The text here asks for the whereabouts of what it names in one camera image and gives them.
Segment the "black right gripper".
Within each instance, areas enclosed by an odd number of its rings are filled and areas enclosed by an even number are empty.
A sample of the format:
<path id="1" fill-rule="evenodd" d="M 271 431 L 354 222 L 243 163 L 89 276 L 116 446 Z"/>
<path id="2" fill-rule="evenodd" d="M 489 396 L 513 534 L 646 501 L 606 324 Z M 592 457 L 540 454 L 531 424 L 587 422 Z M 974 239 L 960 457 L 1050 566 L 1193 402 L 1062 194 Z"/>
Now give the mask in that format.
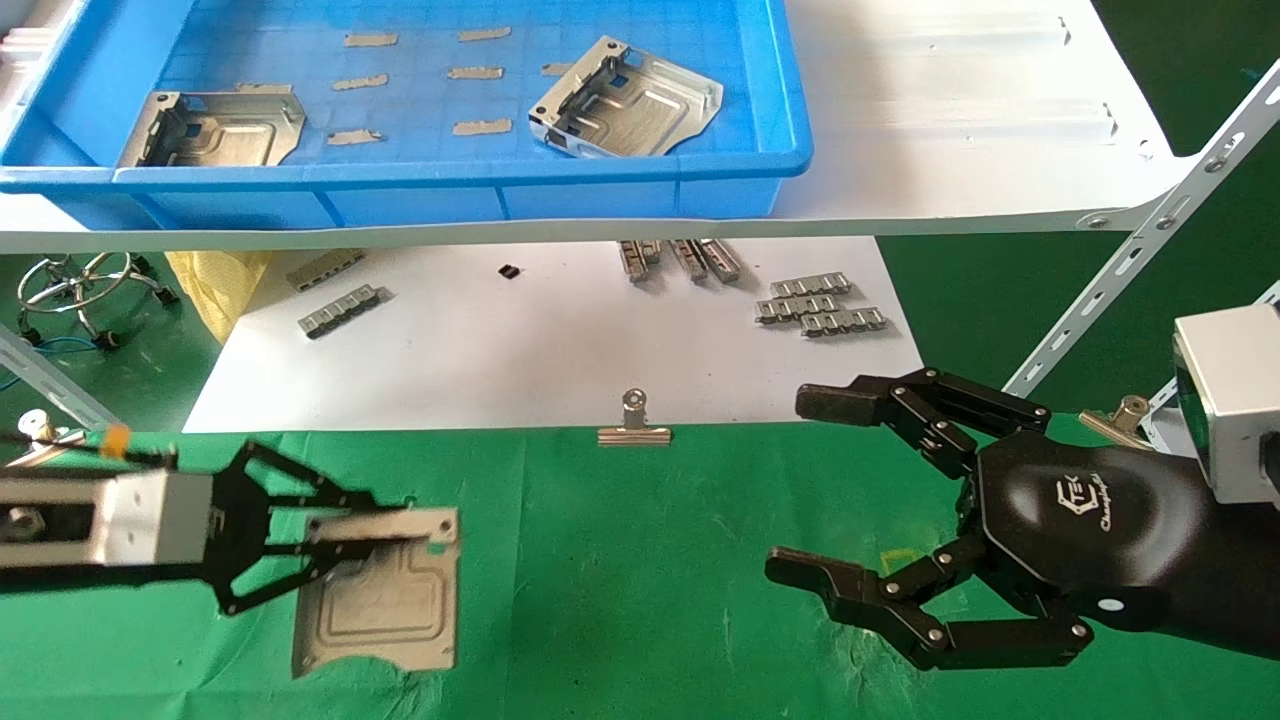
<path id="1" fill-rule="evenodd" d="M 998 439 L 978 455 L 982 530 L 1034 589 L 1007 575 L 978 536 L 888 577 L 781 546 L 765 557 L 771 582 L 813 593 L 832 621 L 876 633 L 919 670 L 1062 667 L 1094 638 L 1075 614 L 1156 632 L 1189 596 L 1178 569 L 1213 500 L 1185 457 L 1030 433 L 1047 430 L 1047 407 L 929 366 L 858 375 L 845 387 L 803 384 L 795 411 L 810 421 L 888 427 L 951 479 L 977 468 L 966 428 Z M 1021 618 L 943 621 L 925 611 L 973 577 L 1012 600 Z"/>

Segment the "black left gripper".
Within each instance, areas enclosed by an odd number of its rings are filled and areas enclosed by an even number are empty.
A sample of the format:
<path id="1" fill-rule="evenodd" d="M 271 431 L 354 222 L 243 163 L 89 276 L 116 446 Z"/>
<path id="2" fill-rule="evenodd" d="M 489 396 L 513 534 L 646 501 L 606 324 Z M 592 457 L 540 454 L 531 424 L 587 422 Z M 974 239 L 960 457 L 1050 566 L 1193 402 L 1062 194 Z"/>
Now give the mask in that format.
<path id="1" fill-rule="evenodd" d="M 266 468 L 303 488 L 274 495 L 253 474 Z M 389 512 L 369 489 L 349 489 L 324 471 L 256 441 L 214 471 L 3 471 L 3 593 L 201 582 L 224 616 L 237 616 L 320 579 L 338 565 L 369 560 L 407 537 L 319 539 L 270 544 L 220 539 L 225 524 L 268 527 L 284 510 Z M 234 582 L 266 557 L 303 566 L 239 593 Z"/>

